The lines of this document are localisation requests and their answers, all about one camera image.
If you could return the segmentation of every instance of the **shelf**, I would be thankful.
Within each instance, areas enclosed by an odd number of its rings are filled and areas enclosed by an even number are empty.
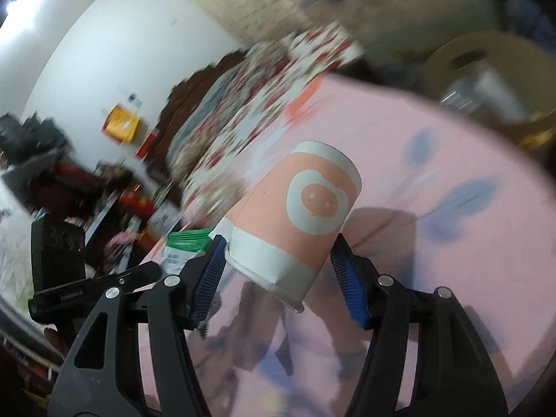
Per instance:
[[[52,362],[50,362],[50,361],[48,361],[44,358],[41,358],[41,356],[39,356],[37,353],[32,352],[27,347],[23,346],[22,344],[20,344],[16,340],[12,339],[12,337],[8,336],[1,329],[0,329],[0,341],[2,342],[2,345],[6,345],[7,343],[9,343],[10,345],[14,346],[18,351],[20,351],[21,353],[26,355],[28,358],[32,359],[36,363],[45,367],[47,369],[47,371],[50,370],[50,371],[53,371],[55,373],[60,372],[60,367],[58,365],[56,365],[56,364],[54,364],[54,363],[52,363]]]
[[[87,228],[87,230],[85,231],[85,246],[87,246],[88,242],[91,240],[91,238],[93,237],[93,235],[95,234],[99,226],[101,225],[102,221],[104,220],[104,218],[106,217],[110,209],[112,209],[116,201],[118,201],[119,197],[120,195],[116,191],[113,192],[108,198],[108,201],[106,202],[104,208],[99,212],[95,220]]]
[[[127,233],[130,234],[133,238],[137,235],[139,231],[139,226],[141,225],[141,218],[138,216],[132,216],[130,219],[130,223],[127,226]],[[131,251],[133,250],[134,242],[131,242],[129,245],[126,246],[122,259],[120,260],[120,264],[116,268],[116,274],[123,273],[127,270],[127,265],[130,262]]]
[[[12,345],[5,338],[0,337],[0,344],[4,347],[5,352],[10,358],[15,360],[25,371],[29,372],[35,378],[38,378],[41,382],[43,382],[46,387],[50,389],[49,391],[52,390],[54,380],[56,379],[56,377],[52,374],[52,369],[46,368],[41,363],[35,362],[29,356],[18,350],[18,348]]]

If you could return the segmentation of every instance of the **metal screw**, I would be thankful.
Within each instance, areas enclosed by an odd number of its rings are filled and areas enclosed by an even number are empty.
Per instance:
[[[379,284],[383,287],[390,287],[394,284],[394,279],[392,279],[388,274],[383,274],[379,276]]]
[[[105,295],[106,297],[111,300],[120,294],[120,289],[118,287],[110,287],[106,290]]]
[[[166,285],[166,287],[175,287],[179,283],[180,283],[180,277],[176,275],[168,276],[164,280],[164,285]]]
[[[447,287],[440,287],[438,289],[438,296],[446,299],[451,298],[451,290]]]

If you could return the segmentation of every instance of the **red object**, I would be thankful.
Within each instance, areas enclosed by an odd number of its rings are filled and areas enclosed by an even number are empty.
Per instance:
[[[126,189],[120,196],[118,203],[127,212],[140,217],[142,220],[148,220],[156,211],[154,203],[141,193]]]
[[[158,243],[158,240],[159,238],[154,238],[149,232],[144,231],[137,243],[139,243],[139,246],[141,246],[145,252],[151,252],[156,246],[156,243]]]
[[[158,136],[159,132],[160,131],[157,128],[155,128],[154,130],[152,130],[151,133],[148,134],[147,139],[143,142],[143,144],[139,148],[139,151],[135,154],[135,156],[139,160],[142,160],[144,159],[144,157],[147,156],[148,150],[151,147],[154,140],[156,139],[156,137]]]
[[[102,180],[96,175],[83,170],[77,164],[69,162],[59,162],[55,168],[55,172],[65,177],[71,177],[76,181],[91,187],[92,190],[99,190],[104,188]]]

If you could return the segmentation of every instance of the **white wall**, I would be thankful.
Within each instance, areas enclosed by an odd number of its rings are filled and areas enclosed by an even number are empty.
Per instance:
[[[32,26],[0,41],[0,114],[22,115],[50,56],[93,1],[38,0]]]
[[[134,92],[152,127],[175,84],[239,47],[190,0],[96,0],[52,55],[24,115],[53,118],[84,166],[125,158],[147,182],[142,164],[101,133],[108,112]]]

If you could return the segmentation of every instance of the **white circle design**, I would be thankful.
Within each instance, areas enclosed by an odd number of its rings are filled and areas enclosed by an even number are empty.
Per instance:
[[[338,209],[335,215],[331,217],[322,217],[314,215],[307,210],[301,198],[301,192],[307,185],[313,184],[325,186],[336,196]],[[286,196],[286,212],[291,223],[299,230],[309,235],[324,235],[334,232],[344,222],[349,209],[348,195],[345,191],[341,188],[336,188],[318,171],[301,171],[291,179]]]

